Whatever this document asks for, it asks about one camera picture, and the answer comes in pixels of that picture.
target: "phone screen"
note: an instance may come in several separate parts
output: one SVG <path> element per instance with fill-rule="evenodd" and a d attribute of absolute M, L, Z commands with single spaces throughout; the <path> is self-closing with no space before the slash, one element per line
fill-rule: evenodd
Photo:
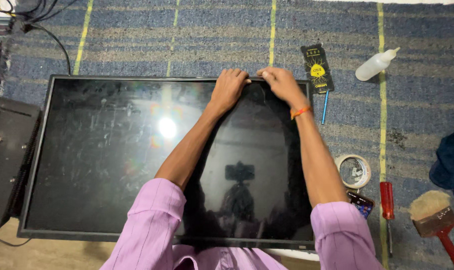
<path fill-rule="evenodd" d="M 355 205 L 360 214 L 367 219 L 375 206 L 375 202 L 372 199 L 351 191 L 347 192 L 347 196 L 350 199 L 350 203 Z"/>

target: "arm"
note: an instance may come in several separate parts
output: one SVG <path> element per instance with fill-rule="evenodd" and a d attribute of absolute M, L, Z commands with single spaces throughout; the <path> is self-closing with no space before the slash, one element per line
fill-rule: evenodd
<path fill-rule="evenodd" d="M 244 85 L 250 83 L 247 77 L 248 73 L 240 69 L 222 71 L 206 110 L 160 166 L 156 178 L 168 179 L 182 191 L 185 190 L 212 129 L 220 117 L 237 102 Z"/>
<path fill-rule="evenodd" d="M 272 92 L 286 101 L 292 110 L 310 106 L 290 71 L 268 67 L 257 73 L 264 77 Z M 312 207 L 320 203 L 348 202 L 337 166 L 317 130 L 312 112 L 300 114 L 295 120 L 300 135 L 302 169 Z"/>
<path fill-rule="evenodd" d="M 194 127 L 141 188 L 110 258 L 101 269 L 172 269 L 172 238 L 185 204 L 182 191 L 218 119 L 250 83 L 239 69 L 223 70 L 212 98 Z"/>
<path fill-rule="evenodd" d="M 297 112 L 309 107 L 292 73 L 267 67 L 257 72 L 270 84 L 272 92 Z M 367 221 L 351 205 L 339 172 L 322 140 L 311 111 L 295 118 L 300 135 L 302 169 L 308 197 L 313 207 L 310 215 L 316 236 L 315 249 L 322 269 L 382 269 Z"/>

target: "red brush handle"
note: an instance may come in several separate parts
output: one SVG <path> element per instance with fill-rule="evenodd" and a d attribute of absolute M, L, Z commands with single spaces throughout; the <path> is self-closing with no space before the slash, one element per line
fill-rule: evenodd
<path fill-rule="evenodd" d="M 452 260 L 453 265 L 454 265 L 454 245 L 449 237 L 449 233 L 452 230 L 453 226 L 454 225 L 451 225 L 451 226 L 445 228 L 444 230 L 439 231 L 437 233 L 437 236 L 440 238 L 440 241 L 442 242 L 443 247 L 449 254 L 450 259 Z"/>

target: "masking tape roll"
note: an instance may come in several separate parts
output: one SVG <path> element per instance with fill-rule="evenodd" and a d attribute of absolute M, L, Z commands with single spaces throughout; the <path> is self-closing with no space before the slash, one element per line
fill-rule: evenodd
<path fill-rule="evenodd" d="M 362 177 L 355 183 L 355 184 L 347 184 L 343 179 L 342 182 L 344 182 L 344 185 L 349 188 L 353 189 L 359 189 L 362 187 L 365 187 L 367 185 L 368 181 L 370 181 L 370 176 L 372 175 L 371 170 L 370 170 L 370 165 L 368 165 L 368 162 L 365 160 L 365 158 L 358 156 L 358 155 L 342 155 L 339 156 L 338 158 L 335 159 L 335 164 L 337 165 L 337 169 L 340 172 L 340 165 L 344 162 L 344 160 L 349 159 L 349 158 L 354 158 L 360 165 L 362 166 Z"/>

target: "yellow logo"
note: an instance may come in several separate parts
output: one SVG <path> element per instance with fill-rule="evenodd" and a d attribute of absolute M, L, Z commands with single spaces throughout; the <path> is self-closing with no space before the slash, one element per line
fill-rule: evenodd
<path fill-rule="evenodd" d="M 312 77 L 322 77 L 325 74 L 325 70 L 319 64 L 314 64 L 310 69 L 310 76 Z"/>

